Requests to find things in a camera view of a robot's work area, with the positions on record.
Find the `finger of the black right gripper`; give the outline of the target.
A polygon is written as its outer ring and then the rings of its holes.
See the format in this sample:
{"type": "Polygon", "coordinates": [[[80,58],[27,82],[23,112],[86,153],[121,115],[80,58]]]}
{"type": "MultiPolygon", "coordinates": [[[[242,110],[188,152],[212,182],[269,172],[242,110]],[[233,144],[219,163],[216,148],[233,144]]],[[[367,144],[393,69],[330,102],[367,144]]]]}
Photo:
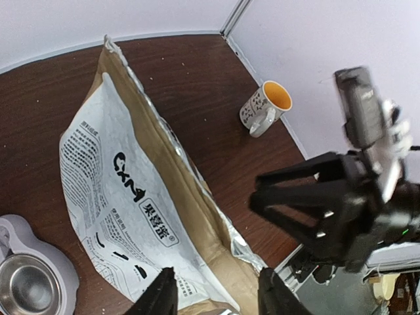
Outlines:
{"type": "Polygon", "coordinates": [[[286,186],[286,188],[348,190],[348,182],[345,179],[341,158],[341,154],[327,152],[290,167],[258,175],[255,179],[255,185],[257,189],[276,187],[281,182],[313,177],[315,174],[318,174],[319,177],[316,182],[300,186],[286,186]]]}
{"type": "Polygon", "coordinates": [[[319,261],[343,262],[350,225],[364,208],[364,196],[349,186],[267,186],[252,193],[249,207],[319,261]]]}

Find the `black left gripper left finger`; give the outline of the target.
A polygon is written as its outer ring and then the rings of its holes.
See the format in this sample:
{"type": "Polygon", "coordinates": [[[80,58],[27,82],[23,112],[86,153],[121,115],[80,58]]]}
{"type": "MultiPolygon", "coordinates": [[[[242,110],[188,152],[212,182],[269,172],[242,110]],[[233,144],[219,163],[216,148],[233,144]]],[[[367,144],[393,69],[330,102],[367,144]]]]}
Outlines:
{"type": "Polygon", "coordinates": [[[129,309],[129,315],[175,315],[178,313],[175,271],[163,268],[146,291],[129,309]]]}

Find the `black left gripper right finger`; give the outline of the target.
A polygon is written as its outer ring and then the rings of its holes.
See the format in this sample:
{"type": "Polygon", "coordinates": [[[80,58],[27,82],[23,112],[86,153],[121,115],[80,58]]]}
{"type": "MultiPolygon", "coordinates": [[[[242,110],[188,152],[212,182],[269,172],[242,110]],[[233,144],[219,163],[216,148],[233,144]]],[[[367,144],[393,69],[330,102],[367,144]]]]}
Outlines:
{"type": "Polygon", "coordinates": [[[259,274],[259,315],[311,315],[272,268],[259,274]]]}

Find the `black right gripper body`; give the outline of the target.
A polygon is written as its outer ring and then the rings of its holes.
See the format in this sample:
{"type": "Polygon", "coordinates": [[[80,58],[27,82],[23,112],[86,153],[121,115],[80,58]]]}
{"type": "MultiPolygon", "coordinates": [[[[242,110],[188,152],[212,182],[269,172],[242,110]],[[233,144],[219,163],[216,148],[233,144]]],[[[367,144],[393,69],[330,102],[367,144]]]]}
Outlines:
{"type": "Polygon", "coordinates": [[[361,270],[377,249],[419,242],[419,184],[399,177],[389,201],[383,201],[376,177],[365,172],[358,156],[328,152],[316,158],[318,184],[338,199],[321,221],[325,243],[317,262],[361,270]]]}

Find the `dog food bag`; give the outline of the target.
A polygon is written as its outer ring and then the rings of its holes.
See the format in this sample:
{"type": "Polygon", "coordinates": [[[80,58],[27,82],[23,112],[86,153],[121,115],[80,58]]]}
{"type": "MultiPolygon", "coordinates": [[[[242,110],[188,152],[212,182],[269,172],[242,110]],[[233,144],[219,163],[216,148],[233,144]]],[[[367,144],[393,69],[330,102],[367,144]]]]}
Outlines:
{"type": "Polygon", "coordinates": [[[122,295],[137,301],[172,268],[181,314],[258,313],[264,261],[219,209],[110,37],[59,151],[73,229],[122,295]]]}

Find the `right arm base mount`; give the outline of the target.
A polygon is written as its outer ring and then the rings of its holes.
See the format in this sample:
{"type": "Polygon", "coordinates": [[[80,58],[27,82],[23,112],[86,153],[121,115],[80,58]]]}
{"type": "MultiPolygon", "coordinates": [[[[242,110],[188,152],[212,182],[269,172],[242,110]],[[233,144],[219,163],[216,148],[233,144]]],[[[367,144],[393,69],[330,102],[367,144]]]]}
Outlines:
{"type": "Polygon", "coordinates": [[[312,255],[299,245],[274,270],[285,285],[296,293],[310,278],[317,284],[329,285],[335,277],[338,267],[334,265],[318,265],[312,255]]]}

